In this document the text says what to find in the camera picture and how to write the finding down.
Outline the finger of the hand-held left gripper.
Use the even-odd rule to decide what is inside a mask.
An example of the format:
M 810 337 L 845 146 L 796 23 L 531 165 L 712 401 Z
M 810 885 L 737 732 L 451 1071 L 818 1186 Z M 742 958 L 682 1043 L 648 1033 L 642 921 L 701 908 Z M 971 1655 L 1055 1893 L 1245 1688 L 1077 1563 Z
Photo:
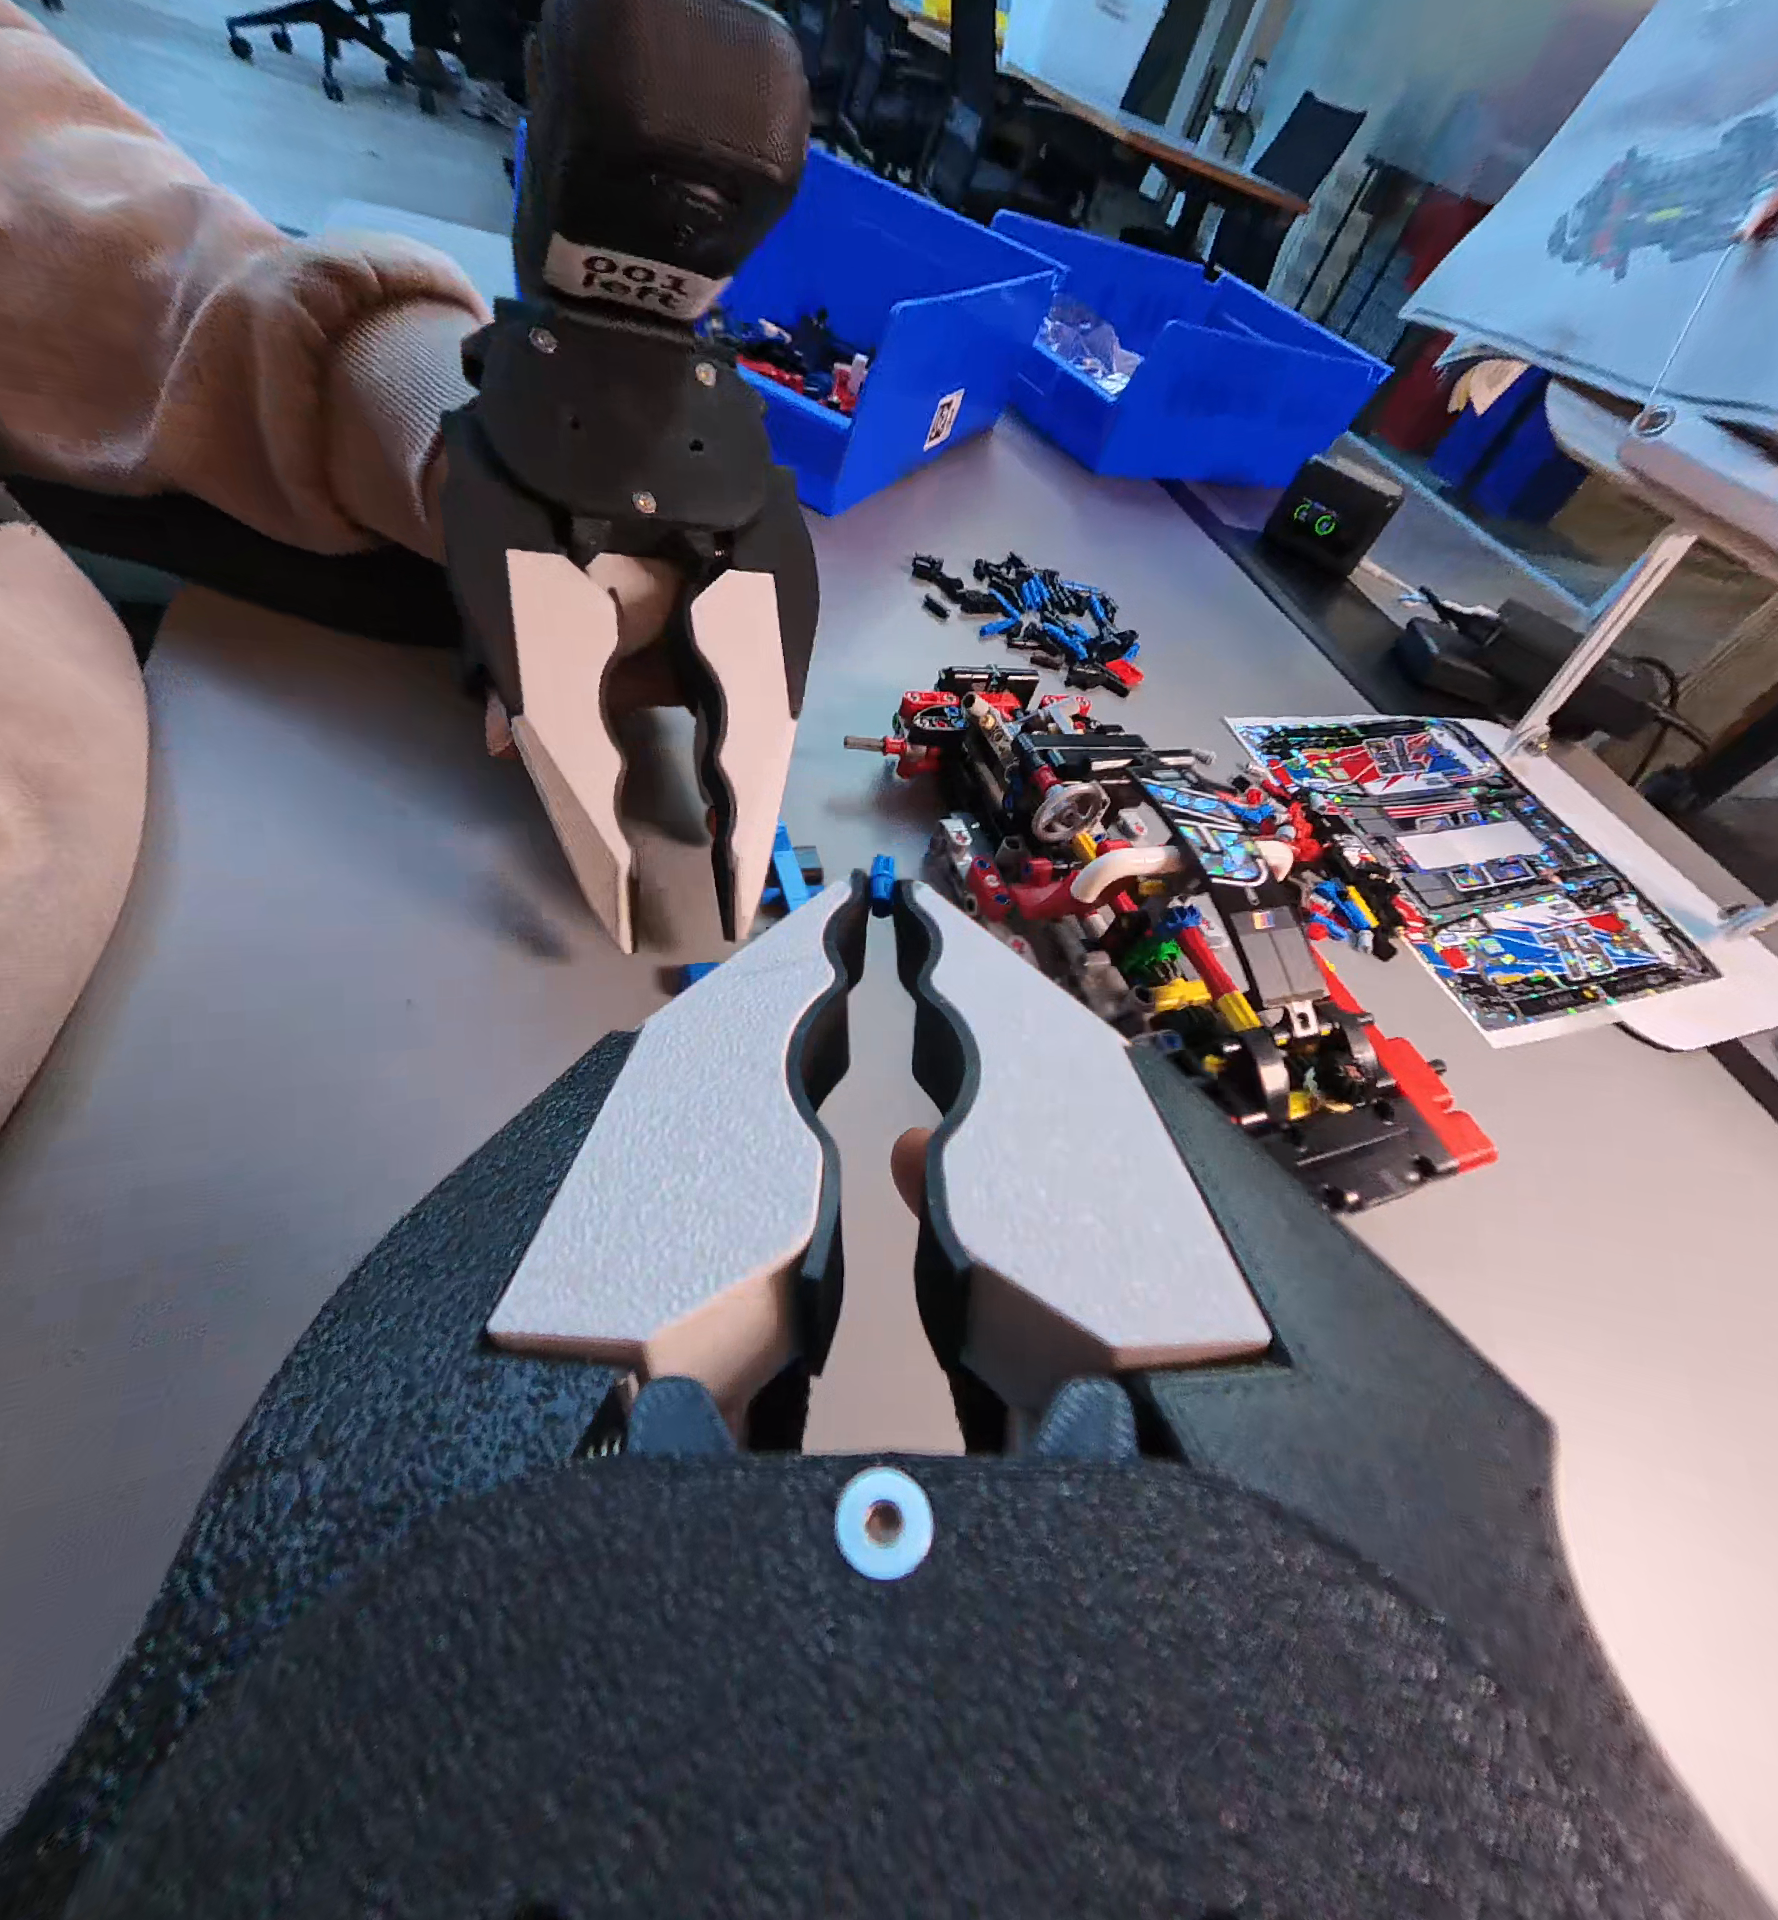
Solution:
M 693 598 L 687 632 L 722 933 L 741 943 L 759 921 L 798 734 L 772 574 L 719 576 Z
M 511 550 L 506 580 L 519 756 L 590 913 L 619 950 L 634 953 L 636 856 L 619 819 L 625 761 L 606 712 L 617 600 L 555 550 Z

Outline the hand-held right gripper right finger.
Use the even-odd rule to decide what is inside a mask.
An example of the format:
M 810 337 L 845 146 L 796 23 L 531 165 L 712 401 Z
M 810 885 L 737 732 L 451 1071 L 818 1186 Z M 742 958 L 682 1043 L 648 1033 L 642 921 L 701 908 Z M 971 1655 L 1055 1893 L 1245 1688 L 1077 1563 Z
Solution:
M 917 1298 L 969 1455 L 1075 1380 L 1247 1364 L 1273 1329 L 1114 1026 L 924 880 L 892 899 L 923 1155 Z

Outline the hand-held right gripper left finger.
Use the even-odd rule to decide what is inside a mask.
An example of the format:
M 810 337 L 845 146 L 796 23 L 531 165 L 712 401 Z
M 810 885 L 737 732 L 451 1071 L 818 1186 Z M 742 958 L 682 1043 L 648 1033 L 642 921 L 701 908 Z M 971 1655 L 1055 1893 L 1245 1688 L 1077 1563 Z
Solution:
M 845 1304 L 841 1151 L 871 880 L 832 882 L 642 1022 L 489 1315 L 508 1355 L 693 1380 L 796 1446 Z

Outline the long blue lego beam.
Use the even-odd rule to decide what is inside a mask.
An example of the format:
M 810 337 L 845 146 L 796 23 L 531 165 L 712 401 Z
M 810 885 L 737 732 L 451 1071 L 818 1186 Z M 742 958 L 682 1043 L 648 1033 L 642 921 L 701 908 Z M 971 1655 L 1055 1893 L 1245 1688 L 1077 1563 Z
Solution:
M 774 830 L 772 853 L 751 937 L 733 950 L 741 953 L 751 946 L 774 924 L 807 907 L 825 887 L 827 871 L 820 853 L 812 845 L 798 843 L 788 824 L 781 823 Z M 721 958 L 676 965 L 663 972 L 663 986 L 669 997 L 682 997 L 722 965 L 725 960 Z

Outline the person's left forearm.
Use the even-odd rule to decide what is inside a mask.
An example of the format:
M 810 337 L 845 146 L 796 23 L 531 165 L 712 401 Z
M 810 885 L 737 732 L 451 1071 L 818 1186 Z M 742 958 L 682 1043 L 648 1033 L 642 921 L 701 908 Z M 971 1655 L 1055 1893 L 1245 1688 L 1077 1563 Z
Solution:
M 441 562 L 487 323 L 445 252 L 285 234 L 0 5 L 0 477 Z

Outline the red and black lego parts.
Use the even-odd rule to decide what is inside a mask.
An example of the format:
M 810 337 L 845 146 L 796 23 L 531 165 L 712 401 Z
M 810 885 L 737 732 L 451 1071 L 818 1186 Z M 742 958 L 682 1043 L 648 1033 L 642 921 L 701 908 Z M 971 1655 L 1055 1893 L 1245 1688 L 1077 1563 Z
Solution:
M 742 373 L 766 378 L 843 420 L 855 418 L 877 362 L 877 348 L 845 334 L 825 304 L 779 321 L 737 316 L 719 303 L 711 306 L 701 333 L 731 348 Z

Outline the partly built lego car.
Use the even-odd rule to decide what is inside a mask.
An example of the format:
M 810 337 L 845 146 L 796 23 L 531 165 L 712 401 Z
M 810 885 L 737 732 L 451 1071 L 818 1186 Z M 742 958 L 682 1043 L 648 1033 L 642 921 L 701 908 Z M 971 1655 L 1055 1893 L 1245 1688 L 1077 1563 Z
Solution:
M 1311 941 L 1290 855 L 1214 758 L 971 666 L 845 748 L 934 789 L 926 871 L 977 924 L 1146 1045 L 1331 1212 L 1497 1165 L 1446 1071 L 1387 1033 Z

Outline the clear bag of lego parts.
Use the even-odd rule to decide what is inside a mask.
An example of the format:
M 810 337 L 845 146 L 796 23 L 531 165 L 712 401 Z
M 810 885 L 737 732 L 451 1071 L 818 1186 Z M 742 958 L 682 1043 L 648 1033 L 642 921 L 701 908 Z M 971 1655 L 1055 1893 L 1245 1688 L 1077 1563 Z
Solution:
M 1143 355 L 1083 300 L 1053 300 L 1039 327 L 1037 348 L 1110 401 L 1126 392 L 1143 366 Z

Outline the lego instruction booklet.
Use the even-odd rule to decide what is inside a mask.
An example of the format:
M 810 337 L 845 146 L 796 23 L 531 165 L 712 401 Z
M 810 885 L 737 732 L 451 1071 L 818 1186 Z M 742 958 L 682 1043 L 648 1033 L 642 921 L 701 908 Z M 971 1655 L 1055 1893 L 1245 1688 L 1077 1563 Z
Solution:
M 1404 321 L 1778 443 L 1778 2 L 1653 6 Z

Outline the person's left hand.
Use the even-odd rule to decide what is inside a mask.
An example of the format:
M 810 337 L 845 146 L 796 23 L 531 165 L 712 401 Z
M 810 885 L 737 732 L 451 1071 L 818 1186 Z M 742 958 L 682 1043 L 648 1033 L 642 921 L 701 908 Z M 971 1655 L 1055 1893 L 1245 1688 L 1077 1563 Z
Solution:
M 493 666 L 506 738 L 519 720 L 561 756 L 620 748 L 642 709 L 682 709 L 669 634 L 681 580 L 669 562 L 598 556 L 589 569 L 551 550 L 506 555 L 511 647 Z

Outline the blue storage bin with tag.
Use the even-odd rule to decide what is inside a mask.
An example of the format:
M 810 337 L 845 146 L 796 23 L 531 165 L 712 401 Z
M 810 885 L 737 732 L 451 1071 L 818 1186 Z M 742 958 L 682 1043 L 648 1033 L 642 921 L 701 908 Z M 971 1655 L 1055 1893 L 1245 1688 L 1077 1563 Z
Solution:
M 1053 267 L 991 228 L 820 155 L 717 306 L 793 321 L 825 306 L 877 348 L 845 420 L 755 373 L 776 464 L 801 514 L 839 516 L 991 431 L 1053 293 Z

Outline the pile of black blue pins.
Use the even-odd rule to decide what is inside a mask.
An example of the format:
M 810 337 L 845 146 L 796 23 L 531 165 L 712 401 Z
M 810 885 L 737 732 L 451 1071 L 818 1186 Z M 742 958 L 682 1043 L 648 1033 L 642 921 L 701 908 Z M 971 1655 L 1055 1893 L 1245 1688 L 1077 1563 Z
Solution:
M 977 636 L 1058 672 L 1068 690 L 1131 699 L 1146 681 L 1143 632 L 1124 625 L 1112 593 L 1021 553 L 973 560 L 966 576 L 917 553 L 908 574 L 934 621 L 973 623 Z

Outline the row of black office chairs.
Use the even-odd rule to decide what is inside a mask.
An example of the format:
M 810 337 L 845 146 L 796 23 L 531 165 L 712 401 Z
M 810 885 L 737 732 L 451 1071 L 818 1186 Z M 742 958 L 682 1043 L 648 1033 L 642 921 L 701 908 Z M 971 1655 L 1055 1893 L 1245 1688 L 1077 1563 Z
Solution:
M 225 23 L 229 53 L 248 64 L 254 37 L 295 53 L 295 34 L 310 31 L 320 46 L 325 96 L 343 104 L 345 50 L 373 56 L 385 82 L 424 117 L 446 104 L 471 120 L 515 131 L 526 110 L 526 40 L 537 5 L 519 2 L 287 2 L 237 12 Z

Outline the shiny sticker sheet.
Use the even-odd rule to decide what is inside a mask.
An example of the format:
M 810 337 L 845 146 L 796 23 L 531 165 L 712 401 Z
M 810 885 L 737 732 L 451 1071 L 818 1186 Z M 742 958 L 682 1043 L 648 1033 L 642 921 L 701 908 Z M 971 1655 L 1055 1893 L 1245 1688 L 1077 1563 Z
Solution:
M 1306 795 L 1396 878 L 1404 945 L 1488 1045 L 1709 981 L 1633 880 L 1453 719 L 1232 717 L 1261 786 Z

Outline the long wooden desk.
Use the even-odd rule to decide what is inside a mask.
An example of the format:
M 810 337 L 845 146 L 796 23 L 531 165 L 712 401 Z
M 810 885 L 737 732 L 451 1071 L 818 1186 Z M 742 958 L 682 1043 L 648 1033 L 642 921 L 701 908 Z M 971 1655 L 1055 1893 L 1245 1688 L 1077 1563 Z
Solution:
M 1157 168 L 1171 184 L 1181 188 L 1190 206 L 1198 202 L 1205 206 L 1249 205 L 1264 209 L 1290 225 L 1304 218 L 1311 210 L 1309 196 L 1263 181 L 1236 165 L 1207 156 L 1183 138 L 1165 132 L 1157 123 L 1112 109 L 1099 109 L 1006 61 L 998 61 L 998 75 L 1006 82 L 1027 88 L 1028 94 L 1044 102 L 1051 110 L 1070 117 L 1094 132 L 1105 135 L 1117 146 L 1143 156 L 1145 165 Z

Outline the black device with green display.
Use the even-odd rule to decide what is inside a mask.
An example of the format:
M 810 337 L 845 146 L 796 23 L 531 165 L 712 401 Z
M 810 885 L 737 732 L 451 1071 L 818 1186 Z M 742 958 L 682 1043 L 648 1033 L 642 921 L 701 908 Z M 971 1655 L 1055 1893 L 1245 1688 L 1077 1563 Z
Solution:
M 1381 468 L 1325 453 L 1303 463 L 1261 525 L 1276 559 L 1349 580 L 1400 514 L 1408 488 Z

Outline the white booklet stand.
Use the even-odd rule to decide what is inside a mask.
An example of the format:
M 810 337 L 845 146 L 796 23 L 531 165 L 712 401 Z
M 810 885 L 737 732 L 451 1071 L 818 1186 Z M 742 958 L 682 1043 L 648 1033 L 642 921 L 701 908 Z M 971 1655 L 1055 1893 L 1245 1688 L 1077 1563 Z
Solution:
M 1667 1051 L 1703 1051 L 1778 1033 L 1778 957 L 1769 933 L 1778 901 L 1723 908 L 1670 856 L 1600 803 L 1558 761 L 1552 727 L 1563 704 L 1665 589 L 1696 545 L 1706 545 L 1778 591 L 1778 455 L 1683 402 L 1603 401 L 1555 380 L 1549 426 L 1587 468 L 1660 514 L 1641 560 L 1591 611 L 1574 652 L 1510 724 L 1467 724 L 1513 780 L 1561 824 L 1574 829 L 1634 885 L 1713 967 L 1713 977 L 1660 997 L 1582 1014 L 1584 1028 L 1612 1021 Z

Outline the black mesh office chair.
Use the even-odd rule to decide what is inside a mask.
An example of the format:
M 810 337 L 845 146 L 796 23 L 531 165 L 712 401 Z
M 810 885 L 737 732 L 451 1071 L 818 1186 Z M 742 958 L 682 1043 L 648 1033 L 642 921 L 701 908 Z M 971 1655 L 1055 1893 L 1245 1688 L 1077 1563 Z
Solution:
M 1253 177 L 1309 209 L 1366 119 L 1363 109 L 1342 109 L 1306 90 L 1253 162 Z M 1253 201 L 1231 205 L 1213 234 L 1209 277 L 1232 277 L 1261 293 L 1268 291 L 1298 220 L 1301 215 L 1285 206 Z

